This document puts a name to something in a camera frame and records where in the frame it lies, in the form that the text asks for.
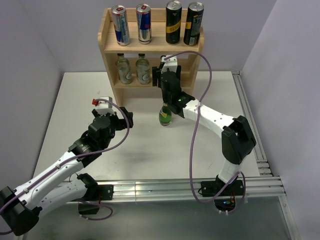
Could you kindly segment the clear glass bottle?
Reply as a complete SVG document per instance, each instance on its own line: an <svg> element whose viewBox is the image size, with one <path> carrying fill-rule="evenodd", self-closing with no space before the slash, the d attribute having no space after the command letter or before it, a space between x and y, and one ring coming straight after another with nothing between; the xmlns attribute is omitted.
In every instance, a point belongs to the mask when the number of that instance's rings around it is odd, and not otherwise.
<svg viewBox="0 0 320 240"><path fill-rule="evenodd" d="M117 54L116 68L118 79L122 84L128 85L132 82L132 71L129 60L123 53Z"/></svg>
<svg viewBox="0 0 320 240"><path fill-rule="evenodd" d="M138 60L135 63L137 81L141 85L147 85L151 81L150 63L144 53L138 54Z"/></svg>

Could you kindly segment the clear glass bottle front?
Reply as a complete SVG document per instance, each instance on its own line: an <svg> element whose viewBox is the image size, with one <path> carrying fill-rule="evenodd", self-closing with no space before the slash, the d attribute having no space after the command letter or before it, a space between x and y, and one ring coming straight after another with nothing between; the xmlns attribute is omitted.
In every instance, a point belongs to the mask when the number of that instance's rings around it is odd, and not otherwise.
<svg viewBox="0 0 320 240"><path fill-rule="evenodd" d="M122 84L128 85L132 82L132 71L129 60L123 53L117 54L116 68L118 79Z"/></svg>

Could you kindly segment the red blue silver can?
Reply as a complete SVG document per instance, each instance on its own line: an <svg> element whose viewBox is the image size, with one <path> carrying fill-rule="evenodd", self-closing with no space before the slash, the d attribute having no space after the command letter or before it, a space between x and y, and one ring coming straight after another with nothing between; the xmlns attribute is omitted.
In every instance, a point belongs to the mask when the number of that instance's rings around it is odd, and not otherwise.
<svg viewBox="0 0 320 240"><path fill-rule="evenodd" d="M151 8L146 3L136 6L138 40L141 44L149 44L152 40Z"/></svg>

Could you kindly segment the silver blue white can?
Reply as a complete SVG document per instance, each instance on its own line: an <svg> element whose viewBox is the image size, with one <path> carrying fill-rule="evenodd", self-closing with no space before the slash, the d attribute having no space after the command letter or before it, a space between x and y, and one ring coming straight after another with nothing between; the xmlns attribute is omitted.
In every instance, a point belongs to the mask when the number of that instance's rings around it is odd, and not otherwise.
<svg viewBox="0 0 320 240"><path fill-rule="evenodd" d="M117 43L121 46L129 45L130 32L126 8L122 5L113 6L111 15Z"/></svg>

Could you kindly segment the green glass bottle front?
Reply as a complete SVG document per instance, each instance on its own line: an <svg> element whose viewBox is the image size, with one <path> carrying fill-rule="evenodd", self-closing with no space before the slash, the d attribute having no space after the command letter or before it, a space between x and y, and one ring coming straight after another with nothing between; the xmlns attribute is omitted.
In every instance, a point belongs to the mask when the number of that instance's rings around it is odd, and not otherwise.
<svg viewBox="0 0 320 240"><path fill-rule="evenodd" d="M160 68L162 68L163 65L165 64L165 62L166 62L165 58L166 58L166 55L162 55L162 56L160 57L160 65L159 65Z"/></svg>

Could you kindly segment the green glass bottle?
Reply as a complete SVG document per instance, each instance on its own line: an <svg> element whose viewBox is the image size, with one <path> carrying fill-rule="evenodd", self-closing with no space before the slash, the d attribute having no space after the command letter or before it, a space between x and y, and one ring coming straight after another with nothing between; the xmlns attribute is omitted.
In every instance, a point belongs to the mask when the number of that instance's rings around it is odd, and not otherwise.
<svg viewBox="0 0 320 240"><path fill-rule="evenodd" d="M162 68L163 65L165 64L165 62L166 62L165 58L166 58L166 55L162 55L162 56L160 57L160 65L159 65L160 68Z"/></svg>
<svg viewBox="0 0 320 240"><path fill-rule="evenodd" d="M162 126L168 126L172 122L172 111L167 103L163 103L159 111L158 119Z"/></svg>

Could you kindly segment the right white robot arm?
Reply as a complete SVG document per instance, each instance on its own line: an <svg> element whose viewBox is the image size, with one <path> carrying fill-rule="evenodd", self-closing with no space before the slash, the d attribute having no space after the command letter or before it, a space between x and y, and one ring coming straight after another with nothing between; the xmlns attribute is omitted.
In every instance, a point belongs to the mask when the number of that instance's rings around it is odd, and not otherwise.
<svg viewBox="0 0 320 240"><path fill-rule="evenodd" d="M153 67L152 84L161 88L163 102L173 114L193 120L196 126L202 125L220 137L224 163L215 184L219 194L227 195L241 173L243 160L257 144L253 131L244 116L225 115L184 92L180 84L180 71L180 66L176 71Z"/></svg>

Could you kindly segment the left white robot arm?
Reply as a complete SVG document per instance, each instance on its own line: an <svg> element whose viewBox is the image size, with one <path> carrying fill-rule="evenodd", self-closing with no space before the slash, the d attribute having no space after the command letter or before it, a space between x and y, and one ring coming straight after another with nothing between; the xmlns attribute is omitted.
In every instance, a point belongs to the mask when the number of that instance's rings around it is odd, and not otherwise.
<svg viewBox="0 0 320 240"><path fill-rule="evenodd" d="M118 113L107 107L93 109L94 119L88 129L56 162L28 182L15 188L6 186L0 191L0 216L10 228L5 235L24 235L40 218L69 201L96 199L98 184L87 173L80 174L65 187L58 185L103 152L110 151L109 144L117 131L128 131L133 127L132 112L119 107Z"/></svg>

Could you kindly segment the wooden two-tier shelf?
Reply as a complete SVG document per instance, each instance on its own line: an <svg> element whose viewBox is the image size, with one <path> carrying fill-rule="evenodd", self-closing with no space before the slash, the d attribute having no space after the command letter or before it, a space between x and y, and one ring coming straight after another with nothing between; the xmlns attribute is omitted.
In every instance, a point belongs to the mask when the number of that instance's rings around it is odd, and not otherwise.
<svg viewBox="0 0 320 240"><path fill-rule="evenodd" d="M198 44L189 46L180 41L177 44L168 44L166 42L166 10L164 8L152 8L151 10L151 42L141 44L138 39L138 26L136 18L136 9L127 8L127 20L130 34L130 43L121 46L117 43L112 11L106 8L103 12L99 32L97 35L98 46L107 72L107 76L113 91L114 100L118 105L124 102L124 90L132 88L143 88L136 78L136 60L138 54L145 54L150 66L155 67L160 64L162 55L170 55L183 51L195 51L202 53L205 45L204 30L200 30ZM126 54L132 71L132 83L123 84L118 79L116 61L118 54Z"/></svg>

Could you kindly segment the green glass bottle rear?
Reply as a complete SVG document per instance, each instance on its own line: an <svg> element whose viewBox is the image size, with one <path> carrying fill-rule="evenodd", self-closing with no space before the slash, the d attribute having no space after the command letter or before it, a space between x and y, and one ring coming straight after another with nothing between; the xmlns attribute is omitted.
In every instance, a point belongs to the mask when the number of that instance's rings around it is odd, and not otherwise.
<svg viewBox="0 0 320 240"><path fill-rule="evenodd" d="M172 111L167 103L163 103L159 111L158 119L162 126L168 126L172 122Z"/></svg>

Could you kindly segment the black can yellow label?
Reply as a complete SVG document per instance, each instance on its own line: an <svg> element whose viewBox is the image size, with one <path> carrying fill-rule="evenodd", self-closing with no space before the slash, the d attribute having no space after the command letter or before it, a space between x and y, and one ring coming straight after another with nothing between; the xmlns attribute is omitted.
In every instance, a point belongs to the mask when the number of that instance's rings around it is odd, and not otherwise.
<svg viewBox="0 0 320 240"><path fill-rule="evenodd" d="M186 45L198 44L201 24L204 14L204 5L201 2L191 2L188 5L183 42Z"/></svg>

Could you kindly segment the black can yellow band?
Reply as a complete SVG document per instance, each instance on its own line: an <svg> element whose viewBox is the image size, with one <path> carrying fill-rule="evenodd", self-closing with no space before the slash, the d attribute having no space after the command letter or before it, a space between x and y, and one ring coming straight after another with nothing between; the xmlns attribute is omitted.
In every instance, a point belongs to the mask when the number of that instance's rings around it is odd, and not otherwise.
<svg viewBox="0 0 320 240"><path fill-rule="evenodd" d="M180 41L182 4L178 0L171 0L166 4L165 39L168 44L175 45Z"/></svg>

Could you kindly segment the aluminium side rail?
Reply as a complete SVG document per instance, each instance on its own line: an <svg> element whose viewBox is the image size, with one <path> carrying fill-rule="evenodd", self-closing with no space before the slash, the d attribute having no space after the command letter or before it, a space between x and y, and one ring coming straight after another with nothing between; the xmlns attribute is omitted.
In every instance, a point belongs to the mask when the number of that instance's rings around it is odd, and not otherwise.
<svg viewBox="0 0 320 240"><path fill-rule="evenodd" d="M252 186L249 187L247 196L283 197L286 195L285 188L283 186L281 178L279 176L274 176L270 168L270 164L266 157L261 138L259 136L259 132L249 105L249 101L242 84L241 72L232 71L231 74L234 80L235 88L237 90L242 111L244 113L244 116L247 118L251 126L253 135L256 139L256 146L254 147L254 150L252 152L255 156L260 177L258 177L256 180L249 180L249 183L252 184Z"/></svg>

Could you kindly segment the aluminium front rail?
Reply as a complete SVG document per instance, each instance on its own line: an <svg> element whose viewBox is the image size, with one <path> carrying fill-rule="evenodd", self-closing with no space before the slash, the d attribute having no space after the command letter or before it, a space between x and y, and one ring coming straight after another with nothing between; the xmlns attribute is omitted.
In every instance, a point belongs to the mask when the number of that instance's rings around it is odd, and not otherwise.
<svg viewBox="0 0 320 240"><path fill-rule="evenodd" d="M194 200L187 179L163 180L98 180L98 193L91 201L125 202L160 202ZM282 197L285 188L279 177L247 177L245 179L247 198Z"/></svg>

